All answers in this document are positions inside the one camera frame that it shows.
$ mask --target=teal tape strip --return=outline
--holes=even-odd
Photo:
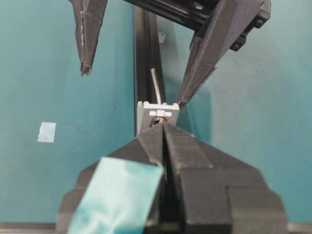
[[[162,174],[162,167],[103,157],[69,234],[143,233]]]

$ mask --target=metal bracket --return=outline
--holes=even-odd
[[[157,122],[163,121],[176,125],[177,118],[179,117],[179,105],[163,104],[150,104],[148,101],[137,103],[137,119],[136,119],[136,133],[140,134],[141,131],[149,129]]]

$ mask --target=small tape piece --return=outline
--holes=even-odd
[[[38,142],[54,142],[56,123],[42,122],[39,130]]]
[[[103,157],[68,234],[142,234],[163,168]]]

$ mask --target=small white block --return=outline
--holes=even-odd
[[[54,142],[56,123],[42,122],[39,130],[38,142]]]
[[[155,116],[156,115],[156,111],[150,111],[150,116]]]
[[[171,112],[165,112],[165,117],[171,117],[172,113]]]
[[[165,116],[165,111],[164,110],[158,110],[157,111],[157,116],[164,117]]]

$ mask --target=teal table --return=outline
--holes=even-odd
[[[79,171],[134,136],[132,6],[111,0],[82,78],[67,0],[8,0],[0,13],[0,221],[54,222]],[[55,142],[37,142],[42,122]]]
[[[132,6],[109,1],[93,73],[82,78],[68,1],[1,4],[0,222],[55,222],[79,171],[134,136]],[[273,0],[272,19],[222,59],[178,121],[258,167],[290,221],[312,221],[311,7]],[[158,23],[174,102],[193,32]],[[57,124],[54,143],[37,142],[42,122]]]
[[[311,0],[272,0],[272,17],[229,51],[178,125],[259,168],[292,222],[312,221]],[[193,31],[158,18],[168,102],[176,101]]]

